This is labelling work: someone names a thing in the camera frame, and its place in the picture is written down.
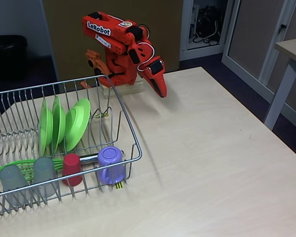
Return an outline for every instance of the red cup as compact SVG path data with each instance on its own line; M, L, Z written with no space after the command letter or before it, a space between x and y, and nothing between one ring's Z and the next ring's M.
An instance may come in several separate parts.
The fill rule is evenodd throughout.
M81 172L80 157L76 154L66 155L64 158L63 176L76 174L79 172ZM81 181L81 175L69 179L69 183L71 186L77 186L79 183L81 183ZM63 180L63 183L68 185L66 179Z

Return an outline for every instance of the translucent gray cup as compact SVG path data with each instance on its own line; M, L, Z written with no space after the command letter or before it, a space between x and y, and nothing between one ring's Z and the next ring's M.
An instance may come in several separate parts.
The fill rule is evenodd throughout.
M56 178L54 162L50 158L38 158L34 162L34 183L38 184L54 178ZM51 184L43 184L34 188L34 192L39 195L37 190L39 190L43 198L48 198L55 194L55 190Z
M25 177L23 176L21 170L16 165L8 165L5 168L3 168L0 171L0 181L3 185L4 192L15 190L15 189L22 188L29 185ZM24 197L27 199L27 201L30 202L31 195L29 191L27 190L18 191L13 194L6 195L7 199L11 202L13 206L25 204L25 200L21 192L24 195Z

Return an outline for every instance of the dish rack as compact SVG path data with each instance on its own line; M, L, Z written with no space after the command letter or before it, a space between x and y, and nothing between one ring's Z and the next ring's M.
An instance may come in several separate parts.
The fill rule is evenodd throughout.
M38 184L30 182L29 186L7 192L3 192L0 183L0 216L4 213L17 212L20 208L25 209L27 206L32 208L35 205L47 204L56 198L61 201L65 196L75 197L80 192L88 194L91 189L99 188L103 191L103 184L98 175L99 170L103 168L123 165L125 170L123 182L127 183L131 175L132 162L142 157L142 150L116 88L111 82L112 87L109 90L108 99L104 99L99 87L99 77L106 77L111 82L107 76L102 75L0 92L0 166L12 161L41 157L39 154L39 110L44 98L51 108L56 95L61 99L65 112L70 110L79 99L88 98L91 103L91 115L88 127L73 151L66 151L61 143L56 152L53 152L50 146L45 157L60 159L70 153L94 157L94 154L106 146L117 146L124 151L122 162L105 167L97 167L97 163L92 163L82 166L80 173L62 177L61 172L58 172L57 178L53 180ZM81 86L83 82L91 88L83 88ZM82 176L83 181L78 186L65 186L61 182L78 175ZM55 191L53 196L47 198L38 191L38 187L45 184L52 185ZM25 190L30 193L30 197L26 198L22 195ZM24 198L23 203L17 199L20 195ZM7 196L14 197L16 204L12 204Z

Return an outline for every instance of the cabinet door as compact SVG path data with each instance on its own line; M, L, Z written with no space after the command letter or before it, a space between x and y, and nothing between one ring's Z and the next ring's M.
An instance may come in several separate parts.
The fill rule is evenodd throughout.
M290 25L287 29L287 33L284 40L292 40L296 39L296 8L293 13L293 17L291 19ZM279 53L276 63L274 65L270 80L267 84L267 87L272 91L276 91L278 86L280 85L284 72L286 70L286 66L288 64L288 57ZM287 97L288 104L296 110L296 80L291 88L291 91Z
M229 57L259 78L284 0L241 0Z
M58 80L94 75L85 58L87 49L101 53L104 58L104 47L95 39L84 36L82 31L82 17L95 11L147 25L150 29L149 40L156 55L164 60L166 70L178 69L182 1L42 0Z

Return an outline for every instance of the green bowl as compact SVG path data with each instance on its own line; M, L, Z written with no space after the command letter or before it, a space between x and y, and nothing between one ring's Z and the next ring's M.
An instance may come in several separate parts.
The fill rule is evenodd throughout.
M53 137L52 137L52 149L56 152L59 143L61 143L65 136L66 128L66 113L64 108L61 106L60 99L58 96L54 99L53 104Z
M66 114L65 149L71 151L82 138L89 122L91 105L88 99L79 100Z
M39 151L43 156L46 147L51 143L53 135L53 114L47 106L46 99L43 99L39 115Z

